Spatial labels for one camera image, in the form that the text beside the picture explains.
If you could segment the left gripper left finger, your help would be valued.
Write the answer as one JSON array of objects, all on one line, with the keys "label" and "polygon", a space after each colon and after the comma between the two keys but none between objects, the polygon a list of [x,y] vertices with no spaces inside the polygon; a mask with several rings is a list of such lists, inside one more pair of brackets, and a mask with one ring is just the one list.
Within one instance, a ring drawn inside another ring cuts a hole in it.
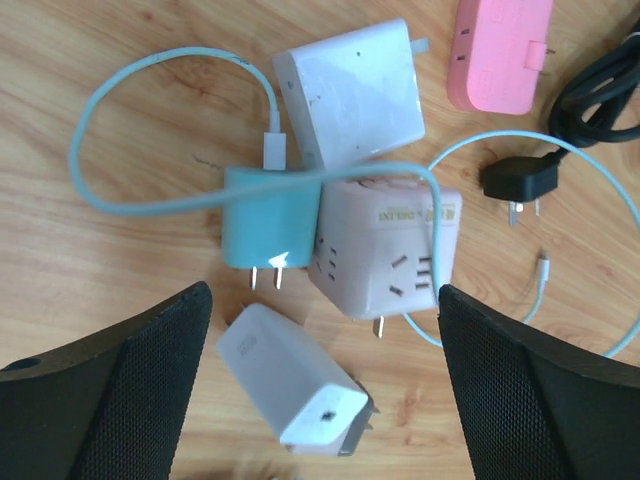
[{"label": "left gripper left finger", "polygon": [[2,478],[168,478],[212,306],[200,281],[2,368]]}]

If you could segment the beige patterned cube charger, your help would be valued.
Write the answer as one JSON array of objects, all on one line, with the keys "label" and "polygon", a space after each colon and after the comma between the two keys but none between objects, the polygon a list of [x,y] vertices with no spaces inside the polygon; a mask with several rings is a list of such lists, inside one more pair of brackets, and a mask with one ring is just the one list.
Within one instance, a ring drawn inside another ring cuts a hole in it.
[{"label": "beige patterned cube charger", "polygon": [[373,177],[324,185],[311,282],[347,317],[379,320],[436,308],[433,279],[452,277],[463,198],[440,189],[433,223],[428,184]]}]

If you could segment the pink charger plug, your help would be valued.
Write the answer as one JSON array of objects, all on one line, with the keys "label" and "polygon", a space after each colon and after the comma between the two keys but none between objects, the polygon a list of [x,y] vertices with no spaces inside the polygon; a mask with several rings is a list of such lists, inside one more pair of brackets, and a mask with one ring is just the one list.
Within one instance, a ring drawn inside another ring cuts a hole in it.
[{"label": "pink charger plug", "polygon": [[447,94],[456,108],[524,115],[548,53],[552,0],[463,0],[458,5]]}]

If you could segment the white charger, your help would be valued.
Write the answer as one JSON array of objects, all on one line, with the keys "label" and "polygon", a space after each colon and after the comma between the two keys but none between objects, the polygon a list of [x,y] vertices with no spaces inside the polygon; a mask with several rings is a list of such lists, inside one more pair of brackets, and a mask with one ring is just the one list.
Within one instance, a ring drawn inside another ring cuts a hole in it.
[{"label": "white charger", "polygon": [[355,453],[373,397],[301,325],[253,303],[216,344],[234,378],[292,454],[346,457]]}]

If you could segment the white charger plug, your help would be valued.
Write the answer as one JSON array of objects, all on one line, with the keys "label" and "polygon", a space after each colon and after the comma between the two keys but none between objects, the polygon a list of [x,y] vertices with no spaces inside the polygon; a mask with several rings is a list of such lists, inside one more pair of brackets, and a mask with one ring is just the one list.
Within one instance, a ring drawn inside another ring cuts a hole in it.
[{"label": "white charger plug", "polygon": [[398,18],[276,54],[272,64],[304,167],[344,168],[422,139],[414,58],[429,48]]}]

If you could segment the light blue small charger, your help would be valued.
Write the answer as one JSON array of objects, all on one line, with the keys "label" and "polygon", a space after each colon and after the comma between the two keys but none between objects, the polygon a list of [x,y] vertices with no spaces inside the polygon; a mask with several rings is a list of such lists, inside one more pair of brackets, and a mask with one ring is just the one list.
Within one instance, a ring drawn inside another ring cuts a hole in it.
[{"label": "light blue small charger", "polygon": [[321,185],[308,183],[224,206],[226,265],[248,271],[251,289],[256,288],[258,271],[270,269],[279,289],[286,269],[311,263],[320,195]]}]

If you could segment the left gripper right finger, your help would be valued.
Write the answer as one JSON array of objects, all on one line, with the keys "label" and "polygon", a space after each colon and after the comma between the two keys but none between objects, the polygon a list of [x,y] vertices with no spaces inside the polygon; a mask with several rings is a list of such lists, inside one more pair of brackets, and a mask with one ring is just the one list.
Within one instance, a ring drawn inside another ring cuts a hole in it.
[{"label": "left gripper right finger", "polygon": [[476,478],[638,478],[637,367],[516,321],[452,285],[439,300]]}]

